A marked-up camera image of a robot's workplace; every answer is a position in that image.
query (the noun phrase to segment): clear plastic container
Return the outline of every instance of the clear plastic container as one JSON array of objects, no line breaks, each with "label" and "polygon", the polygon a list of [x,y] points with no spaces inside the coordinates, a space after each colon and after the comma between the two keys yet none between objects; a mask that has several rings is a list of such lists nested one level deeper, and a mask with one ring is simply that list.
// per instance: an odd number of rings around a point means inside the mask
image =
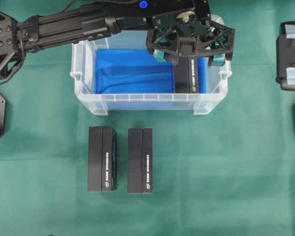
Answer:
[{"label": "clear plastic container", "polygon": [[[222,18],[212,19],[224,24]],[[206,93],[203,94],[94,94],[96,51],[98,49],[146,49],[147,32],[124,31],[96,41],[73,45],[71,77],[78,99],[94,115],[107,116],[109,110],[192,110],[194,115],[210,113],[227,95],[231,63],[206,70]]]}]

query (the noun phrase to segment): black box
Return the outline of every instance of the black box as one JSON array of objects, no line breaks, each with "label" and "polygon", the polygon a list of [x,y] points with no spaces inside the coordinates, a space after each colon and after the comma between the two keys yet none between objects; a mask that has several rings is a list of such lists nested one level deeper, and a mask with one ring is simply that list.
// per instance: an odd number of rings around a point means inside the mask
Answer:
[{"label": "black box", "polygon": [[153,192],[152,129],[129,129],[128,193]]},{"label": "black box", "polygon": [[197,58],[180,58],[174,65],[175,93],[199,93]]},{"label": "black box", "polygon": [[88,191],[117,189],[117,134],[112,127],[90,127]]}]

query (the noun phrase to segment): green tablecloth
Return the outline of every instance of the green tablecloth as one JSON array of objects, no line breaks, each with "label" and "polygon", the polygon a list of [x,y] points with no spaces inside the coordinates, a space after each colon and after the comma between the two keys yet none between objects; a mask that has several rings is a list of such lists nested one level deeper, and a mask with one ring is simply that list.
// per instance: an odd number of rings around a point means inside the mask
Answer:
[{"label": "green tablecloth", "polygon": [[[68,0],[1,0],[18,20]],[[229,95],[189,111],[92,115],[73,93],[71,45],[28,55],[0,92],[0,236],[295,236],[295,92],[275,83],[279,24],[295,0],[211,0],[237,29]],[[87,192],[88,127],[118,133],[118,190]],[[127,195],[127,129],[154,130],[152,196]]]}]

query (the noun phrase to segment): cable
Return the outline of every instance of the cable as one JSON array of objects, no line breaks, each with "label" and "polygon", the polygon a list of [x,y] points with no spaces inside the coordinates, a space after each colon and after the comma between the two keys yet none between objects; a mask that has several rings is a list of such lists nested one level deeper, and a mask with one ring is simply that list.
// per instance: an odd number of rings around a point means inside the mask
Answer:
[{"label": "cable", "polygon": [[61,11],[64,12],[66,11],[70,6],[72,6],[73,4],[75,4],[78,1],[91,1],[91,2],[101,2],[101,3],[119,3],[119,4],[132,4],[135,3],[139,0],[128,0],[128,1],[122,1],[122,0],[71,0],[71,2],[68,3],[68,5]]},{"label": "cable", "polygon": [[13,76],[21,69],[21,67],[24,64],[25,51],[24,51],[24,44],[23,44],[23,30],[25,28],[25,25],[29,22],[29,20],[30,20],[30,18],[28,18],[26,21],[24,21],[24,23],[22,24],[21,30],[20,30],[20,45],[21,45],[21,54],[22,54],[21,61],[16,66],[13,66],[13,68],[11,68],[11,73],[9,74],[9,76],[6,78],[5,81],[0,83],[0,86],[8,83],[13,78]]}]

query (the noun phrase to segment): blue led light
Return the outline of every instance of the blue led light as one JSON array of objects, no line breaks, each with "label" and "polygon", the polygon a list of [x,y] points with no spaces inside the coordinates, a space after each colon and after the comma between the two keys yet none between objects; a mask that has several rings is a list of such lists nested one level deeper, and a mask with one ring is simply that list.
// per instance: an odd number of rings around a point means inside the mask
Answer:
[{"label": "blue led light", "polygon": [[141,1],[140,2],[140,8],[147,8],[148,7],[148,2],[147,1]]}]

